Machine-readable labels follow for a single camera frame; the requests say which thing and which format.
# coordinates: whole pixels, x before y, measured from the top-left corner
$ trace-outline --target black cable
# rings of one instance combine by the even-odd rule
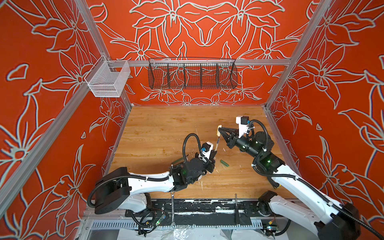
[[[154,219],[155,219],[155,216],[156,216],[156,214],[154,213],[154,211],[150,211],[148,214],[150,214],[150,213],[153,214],[153,218],[152,218],[152,220],[149,222],[149,224],[142,224],[142,222],[139,222],[139,221],[137,220],[137,218],[133,215],[133,211],[132,211],[132,210],[127,209],[127,212],[131,215],[133,221],[134,221],[139,227],[142,227],[142,228],[148,228],[148,227],[151,227],[151,225],[152,225],[152,223],[153,223],[153,221],[154,221]]]
[[[291,219],[288,219],[288,222],[287,222],[287,225],[285,225],[285,228],[283,230],[281,230],[280,232],[275,233],[275,236],[280,236],[280,235],[284,234],[288,230],[288,227],[290,224],[291,224]],[[269,236],[273,236],[273,233],[265,232],[265,235],[267,235],[269,237]]]
[[[150,224],[150,226],[153,225],[153,222],[155,221],[155,217],[156,217],[156,211],[153,211],[153,210],[151,210],[150,212],[148,212],[146,215],[144,215],[144,216],[140,219],[140,224],[143,223],[144,218],[146,218],[149,214],[152,214],[153,217],[152,217],[152,220],[150,220],[148,224]],[[151,231],[153,231],[154,228],[155,228],[155,227],[153,227],[151,230],[148,231],[148,230],[144,230],[143,227],[140,227],[140,226],[139,226],[139,235],[144,234],[144,236],[146,236],[146,234],[149,233],[149,232],[151,232]]]
[[[261,176],[265,176],[265,177],[289,177],[289,178],[293,178],[293,179],[296,179],[296,176],[295,175],[291,175],[291,174],[264,174],[262,172],[260,172],[259,170],[257,170],[256,166],[253,166],[253,169],[255,170],[255,172],[257,172],[258,174],[260,174]],[[318,190],[317,188],[315,188],[314,186],[312,186],[310,183],[308,183],[307,181],[305,181],[304,179],[298,177],[297,178],[297,181],[303,183],[304,185],[306,185],[307,187],[309,187],[312,191],[314,191],[317,195],[319,195],[319,197],[321,197],[321,199],[323,199],[325,202],[330,202],[330,200],[322,193],[320,192],[320,190]],[[361,226],[363,226],[364,228],[366,228],[368,231],[370,231],[371,233],[373,233],[375,236],[377,236],[379,239],[381,240],[384,240],[384,236],[382,236],[378,231],[374,230],[371,226],[365,224],[363,221],[355,218],[354,216],[352,216],[349,212],[343,210],[342,208],[338,207],[337,205],[335,204],[332,204],[332,207],[336,210],[338,210],[339,212],[342,212],[344,215],[346,215],[347,217],[349,217],[350,219],[353,219],[354,221],[356,221],[358,224],[360,224]]]
[[[251,134],[250,135],[246,135],[246,137],[248,138],[248,139],[251,139],[251,138],[253,138],[255,136],[255,131],[254,131],[254,129],[253,128],[251,128]]]
[[[197,145],[199,146],[199,152],[200,152],[200,155],[203,156],[203,152],[201,151],[201,145],[200,145],[200,139],[199,139],[199,136],[195,133],[190,133],[188,134],[185,139],[184,139],[184,143],[183,143],[183,159],[184,159],[184,162],[187,162],[187,156],[185,155],[185,146],[187,144],[187,141],[190,137],[192,136],[195,136],[196,137],[196,140],[197,140]]]
[[[102,183],[100,183],[99,185],[97,185],[92,191],[91,193],[89,194],[88,196],[88,199],[87,199],[87,204],[89,207],[92,207],[92,208],[95,208],[96,206],[91,202],[91,199],[93,197],[93,195],[95,194],[95,192],[102,186],[106,185],[107,183],[109,182],[112,182],[113,180],[118,180],[118,179],[121,179],[121,178],[135,178],[135,179],[140,179],[140,180],[146,180],[146,181],[152,181],[152,182],[162,182],[162,181],[166,181],[169,179],[169,176],[168,177],[163,177],[163,178],[152,178],[152,177],[144,177],[144,176],[139,176],[139,175],[131,175],[131,174],[123,174],[123,175],[120,175],[120,176],[116,176],[116,177],[113,177],[111,179],[108,179]]]
[[[265,146],[265,149],[267,149],[268,148],[268,144],[269,144],[269,139],[268,139],[269,134],[268,134],[268,131],[267,131],[266,127],[264,126],[264,124],[262,122],[260,122],[259,120],[256,120],[256,119],[253,119],[253,120],[249,121],[248,127],[252,127],[254,122],[259,124],[261,126],[261,128],[263,129],[264,133],[265,133],[265,144],[264,144],[264,146]]]

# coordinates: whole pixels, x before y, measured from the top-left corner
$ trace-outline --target white wire basket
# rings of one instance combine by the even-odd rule
[[[120,97],[131,73],[127,61],[125,61],[121,70],[119,68],[109,67],[109,62],[110,61],[107,61],[104,56],[101,56],[84,78],[95,97]]]

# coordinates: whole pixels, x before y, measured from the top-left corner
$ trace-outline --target screwdriver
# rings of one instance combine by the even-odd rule
[[[235,222],[240,223],[239,207],[237,206],[237,194],[235,194]]]

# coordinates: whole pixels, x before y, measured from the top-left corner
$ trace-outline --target wrench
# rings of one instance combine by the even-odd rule
[[[171,199],[171,203],[172,203],[172,223],[171,223],[171,227],[172,228],[175,228],[176,227],[176,223],[175,223],[175,204],[174,204],[174,197],[175,197],[175,191],[171,191],[170,192],[170,195],[172,197]]]

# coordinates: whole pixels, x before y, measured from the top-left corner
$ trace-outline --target metal grate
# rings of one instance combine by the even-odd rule
[[[252,225],[178,225],[177,228],[221,228],[221,229],[263,229],[263,224],[260,219],[251,219]],[[116,220],[93,220],[91,227],[94,229],[120,229],[126,228],[137,230],[138,225],[132,219],[116,219]],[[158,226],[158,230],[170,230],[171,226]]]
[[[237,86],[234,59],[151,58],[151,89],[233,89]]]

